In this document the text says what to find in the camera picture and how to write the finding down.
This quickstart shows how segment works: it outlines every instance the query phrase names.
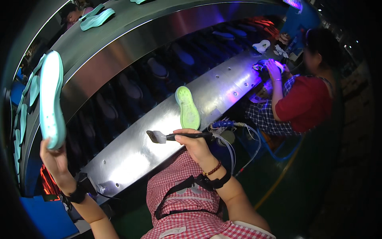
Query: plaid apron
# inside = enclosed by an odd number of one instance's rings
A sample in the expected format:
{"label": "plaid apron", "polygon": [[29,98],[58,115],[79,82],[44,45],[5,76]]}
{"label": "plaid apron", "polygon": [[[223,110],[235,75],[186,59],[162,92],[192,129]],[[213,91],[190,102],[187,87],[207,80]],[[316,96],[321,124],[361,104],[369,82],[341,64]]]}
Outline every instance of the plaid apron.
{"label": "plaid apron", "polygon": [[[289,93],[290,89],[295,83],[295,78],[298,76],[300,75],[299,74],[294,75],[285,82],[283,86],[284,97]],[[330,84],[330,82],[323,77],[319,77],[319,78],[329,84],[331,91],[333,93],[333,87]],[[272,111],[272,99],[268,99],[267,102],[265,103],[255,104],[250,101],[246,101],[244,104],[245,104],[244,107],[246,109],[245,118],[250,119],[259,129],[261,129],[264,133],[268,135],[292,136],[292,135],[300,135],[303,133],[303,132],[295,132],[292,129],[290,122],[279,122],[275,120],[273,116],[273,111]]]}
{"label": "plaid apron", "polygon": [[[143,239],[211,238],[218,234],[229,238],[272,238],[260,231],[235,225],[232,221],[224,222],[222,213],[215,214],[219,209],[219,195],[216,191],[209,192],[197,184],[167,196],[159,210],[161,215],[169,215],[158,220],[155,211],[169,189],[190,175],[197,177],[201,172],[202,169],[188,151],[184,151],[175,162],[149,180],[146,202],[154,228]],[[171,211],[180,210],[195,211],[171,214]]]}

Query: glue brush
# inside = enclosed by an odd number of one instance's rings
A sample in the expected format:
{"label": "glue brush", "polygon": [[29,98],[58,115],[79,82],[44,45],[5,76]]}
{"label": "glue brush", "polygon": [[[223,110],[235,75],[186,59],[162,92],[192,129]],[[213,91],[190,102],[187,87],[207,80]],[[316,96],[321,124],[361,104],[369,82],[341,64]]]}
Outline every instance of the glue brush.
{"label": "glue brush", "polygon": [[146,131],[147,135],[150,137],[151,141],[154,143],[166,143],[167,140],[169,141],[176,141],[175,135],[182,135],[189,138],[206,138],[211,137],[212,133],[205,132],[205,133],[172,133],[169,135],[162,134],[161,131]]}

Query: pink gingham apron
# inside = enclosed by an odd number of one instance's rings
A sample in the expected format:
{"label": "pink gingham apron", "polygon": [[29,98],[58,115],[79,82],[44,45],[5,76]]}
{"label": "pink gingham apron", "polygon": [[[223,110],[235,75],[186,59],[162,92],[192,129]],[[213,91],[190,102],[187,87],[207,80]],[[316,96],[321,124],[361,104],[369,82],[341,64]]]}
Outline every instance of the pink gingham apron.
{"label": "pink gingham apron", "polygon": [[[147,207],[154,226],[143,239],[159,238],[211,238],[224,235],[229,238],[273,238],[260,231],[223,221],[219,209],[220,197],[216,191],[209,192],[195,184],[191,188],[179,190],[166,197],[160,210],[161,215],[170,214],[157,220],[155,211],[170,188],[181,183],[190,175],[195,178],[202,169],[191,158],[188,151],[181,153],[165,170],[156,174],[147,184]],[[174,210],[206,210],[171,214]]]}

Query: purple light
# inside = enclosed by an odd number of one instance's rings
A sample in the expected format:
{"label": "purple light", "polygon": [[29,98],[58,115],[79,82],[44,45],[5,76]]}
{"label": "purple light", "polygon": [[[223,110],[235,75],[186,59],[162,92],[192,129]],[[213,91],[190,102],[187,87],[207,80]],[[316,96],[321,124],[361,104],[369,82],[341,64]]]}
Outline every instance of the purple light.
{"label": "purple light", "polygon": [[298,10],[301,10],[300,0],[283,0],[283,2],[291,5],[294,8],[297,8]]}

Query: woman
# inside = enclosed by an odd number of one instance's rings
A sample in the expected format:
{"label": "woman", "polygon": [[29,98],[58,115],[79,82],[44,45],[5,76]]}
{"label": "woman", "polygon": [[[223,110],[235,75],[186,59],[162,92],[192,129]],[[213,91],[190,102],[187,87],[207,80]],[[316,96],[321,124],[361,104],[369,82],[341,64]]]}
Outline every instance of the woman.
{"label": "woman", "polygon": [[[180,129],[174,133],[200,132]],[[175,139],[187,151],[180,152],[170,166],[149,180],[146,202],[154,228],[142,238],[275,238],[267,222],[255,212],[241,184],[211,154],[203,138],[177,135]],[[49,151],[48,143],[49,140],[41,142],[41,159],[70,199],[77,186],[68,171],[65,149]],[[220,180],[222,185],[217,186],[220,188],[208,191],[196,183],[183,186],[203,171],[210,180]],[[220,198],[228,210],[230,220],[226,222],[222,220]],[[105,213],[89,195],[72,205],[90,223],[95,238],[118,238]]]}
{"label": "woman", "polygon": [[298,135],[311,130],[332,112],[335,96],[333,67],[341,58],[341,50],[328,29],[310,29],[305,36],[304,64],[312,75],[292,76],[284,86],[273,59],[266,64],[273,85],[273,96],[265,103],[248,102],[246,118],[270,135]]}
{"label": "woman", "polygon": [[92,7],[86,7],[83,10],[78,10],[78,7],[76,5],[74,5],[73,3],[68,3],[62,7],[60,12],[61,25],[66,23],[66,29],[68,30],[76,22],[78,22],[78,19],[81,16],[91,12],[92,10]]}

